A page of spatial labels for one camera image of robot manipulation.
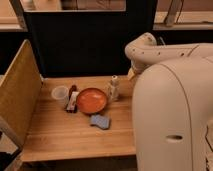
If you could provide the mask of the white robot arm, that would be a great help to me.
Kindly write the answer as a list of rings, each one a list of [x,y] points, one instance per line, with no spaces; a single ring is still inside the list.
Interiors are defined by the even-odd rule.
[[[213,171],[213,43],[125,47],[138,171]]]

